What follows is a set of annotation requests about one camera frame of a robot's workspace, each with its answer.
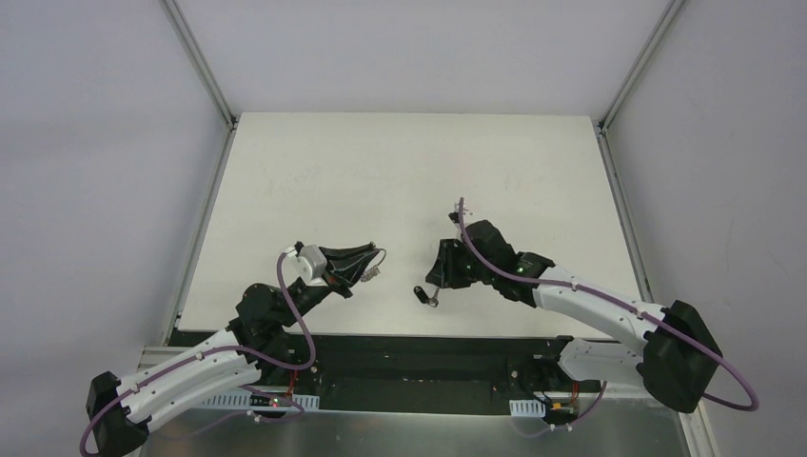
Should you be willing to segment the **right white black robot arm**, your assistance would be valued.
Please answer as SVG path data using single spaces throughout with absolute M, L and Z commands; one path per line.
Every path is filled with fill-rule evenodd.
M 693 306 L 628 299 L 623 308 L 551 259 L 514 250 L 487 220 L 442 239 L 425 281 L 449 289 L 482 283 L 509 301 L 566 315 L 611 337 L 609 343 L 574 338 L 561 354 L 543 360 L 541 380 L 554 390 L 576 380 L 642 386 L 663 405 L 691 413 L 718 369 L 703 350 L 721 351 Z

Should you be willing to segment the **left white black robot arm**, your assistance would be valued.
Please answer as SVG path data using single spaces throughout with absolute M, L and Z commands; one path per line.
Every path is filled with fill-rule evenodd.
M 95 376 L 79 452 L 125 456 L 151 433 L 207 398 L 263 380 L 279 385 L 289 372 L 315 365 L 317 349 L 304 315 L 331 294 L 352 289 L 373 276 L 386 257 L 368 243 L 355 248 L 322 248 L 301 242 L 283 250 L 276 262 L 276 286 L 256 283 L 237 305 L 226 327 L 155 367 L 118 377 Z

